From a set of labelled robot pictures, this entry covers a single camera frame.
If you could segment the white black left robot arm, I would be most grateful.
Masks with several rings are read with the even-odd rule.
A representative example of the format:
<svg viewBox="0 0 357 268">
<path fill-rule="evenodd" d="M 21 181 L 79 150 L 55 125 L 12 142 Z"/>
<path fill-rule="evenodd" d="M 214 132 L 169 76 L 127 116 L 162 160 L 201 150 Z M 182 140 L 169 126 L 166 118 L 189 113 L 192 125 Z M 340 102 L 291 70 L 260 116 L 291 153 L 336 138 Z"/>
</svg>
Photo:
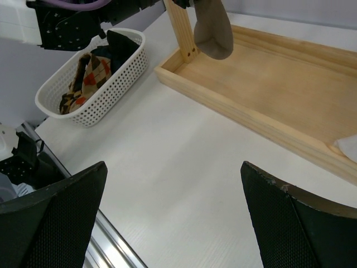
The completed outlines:
<svg viewBox="0 0 357 268">
<path fill-rule="evenodd" d="M 97 124 L 148 67 L 146 38 L 118 24 L 154 1 L 2 1 L 1 37 L 73 56 L 39 88 L 47 116 Z"/>
</svg>

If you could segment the brown argyle sock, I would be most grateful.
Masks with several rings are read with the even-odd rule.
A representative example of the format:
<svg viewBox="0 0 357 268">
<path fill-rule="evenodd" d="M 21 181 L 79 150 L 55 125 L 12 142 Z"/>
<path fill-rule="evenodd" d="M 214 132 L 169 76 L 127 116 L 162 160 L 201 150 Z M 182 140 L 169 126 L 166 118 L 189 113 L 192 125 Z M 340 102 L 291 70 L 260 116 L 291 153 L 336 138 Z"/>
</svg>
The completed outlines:
<svg viewBox="0 0 357 268">
<path fill-rule="evenodd" d="M 78 61 L 71 91 L 75 97 L 90 98 L 112 76 L 111 60 L 92 53 L 83 54 Z"/>
</svg>

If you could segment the orange green argyle sock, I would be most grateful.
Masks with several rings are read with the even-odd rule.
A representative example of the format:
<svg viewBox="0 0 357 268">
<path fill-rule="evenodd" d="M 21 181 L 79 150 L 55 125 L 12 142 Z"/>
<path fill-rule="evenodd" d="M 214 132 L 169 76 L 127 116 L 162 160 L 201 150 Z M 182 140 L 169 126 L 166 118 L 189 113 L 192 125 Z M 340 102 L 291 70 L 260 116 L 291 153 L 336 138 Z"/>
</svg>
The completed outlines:
<svg viewBox="0 0 357 268">
<path fill-rule="evenodd" d="M 66 93 L 62 96 L 59 110 L 60 114 L 69 114 L 79 109 L 88 98 L 81 92 Z"/>
</svg>

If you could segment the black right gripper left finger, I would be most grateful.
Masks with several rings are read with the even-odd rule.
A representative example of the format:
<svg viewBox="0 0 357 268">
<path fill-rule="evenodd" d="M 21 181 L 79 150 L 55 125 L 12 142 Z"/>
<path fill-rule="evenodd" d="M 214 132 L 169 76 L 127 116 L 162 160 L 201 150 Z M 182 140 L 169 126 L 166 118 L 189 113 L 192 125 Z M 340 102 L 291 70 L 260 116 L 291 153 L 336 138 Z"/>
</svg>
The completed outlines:
<svg viewBox="0 0 357 268">
<path fill-rule="evenodd" d="M 107 173 L 100 161 L 1 203 L 1 267 L 82 267 Z"/>
</svg>

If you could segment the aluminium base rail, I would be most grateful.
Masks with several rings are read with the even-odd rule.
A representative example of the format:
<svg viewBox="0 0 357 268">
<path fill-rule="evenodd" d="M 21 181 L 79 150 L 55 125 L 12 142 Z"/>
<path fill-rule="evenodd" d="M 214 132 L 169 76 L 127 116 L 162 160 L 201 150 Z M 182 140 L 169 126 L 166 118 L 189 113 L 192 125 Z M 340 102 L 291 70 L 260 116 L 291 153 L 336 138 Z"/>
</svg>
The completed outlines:
<svg viewBox="0 0 357 268">
<path fill-rule="evenodd" d="M 47 186 L 20 199 L 26 239 L 21 267 L 94 267 L 104 261 L 114 267 L 146 267 L 107 217 L 100 211 L 107 167 L 103 162 L 70 175 L 28 123 L 22 128 L 34 139 L 42 157 L 51 161 L 59 177 L 45 172 Z"/>
</svg>

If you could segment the navy patterned sock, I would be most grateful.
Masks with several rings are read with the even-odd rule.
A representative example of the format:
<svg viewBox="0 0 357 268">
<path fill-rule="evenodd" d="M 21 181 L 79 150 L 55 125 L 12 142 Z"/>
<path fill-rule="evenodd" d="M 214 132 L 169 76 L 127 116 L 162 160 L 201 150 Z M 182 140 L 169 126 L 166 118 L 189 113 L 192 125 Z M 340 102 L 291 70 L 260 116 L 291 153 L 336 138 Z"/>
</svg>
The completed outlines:
<svg viewBox="0 0 357 268">
<path fill-rule="evenodd" d="M 110 52 L 110 49 L 109 49 L 108 45 L 106 45 L 106 46 L 98 46 L 95 49 L 93 49 L 90 53 L 95 55 L 95 56 L 107 58 L 109 60 L 112 59 L 112 54 Z"/>
</svg>

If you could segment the black sock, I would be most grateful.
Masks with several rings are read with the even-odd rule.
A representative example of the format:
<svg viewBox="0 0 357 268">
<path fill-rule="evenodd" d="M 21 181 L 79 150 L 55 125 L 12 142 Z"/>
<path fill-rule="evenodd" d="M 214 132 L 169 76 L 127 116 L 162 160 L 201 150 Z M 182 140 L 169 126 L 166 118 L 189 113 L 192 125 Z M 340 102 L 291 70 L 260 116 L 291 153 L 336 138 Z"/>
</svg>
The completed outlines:
<svg viewBox="0 0 357 268">
<path fill-rule="evenodd" d="M 107 31 L 110 67 L 112 73 L 115 73 L 139 48 L 139 45 L 122 35 L 121 33 L 108 30 Z"/>
</svg>

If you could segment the white perforated plastic basket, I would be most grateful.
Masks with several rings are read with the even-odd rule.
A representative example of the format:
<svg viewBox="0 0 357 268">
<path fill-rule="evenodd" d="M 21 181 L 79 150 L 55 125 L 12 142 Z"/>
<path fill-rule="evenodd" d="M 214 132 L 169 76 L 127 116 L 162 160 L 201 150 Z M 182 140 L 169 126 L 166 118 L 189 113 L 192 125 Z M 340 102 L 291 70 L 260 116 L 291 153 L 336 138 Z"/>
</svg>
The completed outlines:
<svg viewBox="0 0 357 268">
<path fill-rule="evenodd" d="M 61 114 L 60 101 L 62 95 L 67 92 L 70 82 L 74 80 L 80 57 L 108 43 L 106 39 L 101 39 L 99 36 L 92 38 L 84 50 L 75 53 L 39 88 L 35 96 L 38 109 L 49 117 L 88 128 L 97 124 L 126 94 L 148 67 L 148 58 L 144 49 L 146 37 L 143 32 L 129 28 L 112 28 L 111 30 L 134 41 L 138 44 L 138 49 L 79 109 L 69 114 Z"/>
</svg>

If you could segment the wooden clothes rack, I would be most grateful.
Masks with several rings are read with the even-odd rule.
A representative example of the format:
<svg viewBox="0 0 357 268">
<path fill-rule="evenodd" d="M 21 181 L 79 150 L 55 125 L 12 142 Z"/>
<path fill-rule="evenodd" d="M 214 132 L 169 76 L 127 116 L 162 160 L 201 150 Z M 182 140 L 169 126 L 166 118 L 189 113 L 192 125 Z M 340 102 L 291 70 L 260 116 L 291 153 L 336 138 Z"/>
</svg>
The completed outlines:
<svg viewBox="0 0 357 268">
<path fill-rule="evenodd" d="M 356 134 L 355 52 L 233 26 L 233 53 L 214 60 L 187 11 L 165 5 L 179 47 L 156 67 L 161 83 L 356 183 L 356 163 L 334 145 Z"/>
</svg>

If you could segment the white hanging cloth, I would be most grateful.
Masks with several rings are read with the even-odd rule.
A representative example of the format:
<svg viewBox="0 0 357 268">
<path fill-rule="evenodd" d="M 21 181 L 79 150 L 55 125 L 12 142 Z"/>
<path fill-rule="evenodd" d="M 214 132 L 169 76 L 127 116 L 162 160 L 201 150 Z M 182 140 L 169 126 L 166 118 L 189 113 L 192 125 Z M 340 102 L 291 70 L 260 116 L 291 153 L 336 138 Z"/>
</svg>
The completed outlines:
<svg viewBox="0 0 357 268">
<path fill-rule="evenodd" d="M 349 136 L 338 139 L 334 142 L 336 146 L 347 158 L 357 162 L 357 136 Z"/>
</svg>

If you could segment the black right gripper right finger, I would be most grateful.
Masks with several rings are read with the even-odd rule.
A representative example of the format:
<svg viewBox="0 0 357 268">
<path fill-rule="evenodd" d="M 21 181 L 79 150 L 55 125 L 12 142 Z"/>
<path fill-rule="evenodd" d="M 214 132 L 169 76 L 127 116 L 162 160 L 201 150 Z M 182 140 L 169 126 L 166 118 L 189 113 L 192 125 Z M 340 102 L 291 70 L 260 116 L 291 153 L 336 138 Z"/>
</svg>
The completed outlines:
<svg viewBox="0 0 357 268">
<path fill-rule="evenodd" d="M 247 161 L 240 174 L 264 267 L 356 267 L 356 208 Z"/>
</svg>

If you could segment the brown striped beige sock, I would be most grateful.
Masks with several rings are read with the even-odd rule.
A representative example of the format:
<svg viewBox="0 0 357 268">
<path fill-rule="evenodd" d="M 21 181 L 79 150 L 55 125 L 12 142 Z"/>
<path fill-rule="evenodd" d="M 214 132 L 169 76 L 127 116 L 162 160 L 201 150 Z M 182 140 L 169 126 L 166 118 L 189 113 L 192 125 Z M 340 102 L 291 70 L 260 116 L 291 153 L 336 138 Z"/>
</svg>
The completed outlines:
<svg viewBox="0 0 357 268">
<path fill-rule="evenodd" d="M 196 14 L 194 42 L 197 48 L 215 60 L 228 58 L 234 38 L 228 14 L 221 0 L 192 1 Z"/>
</svg>

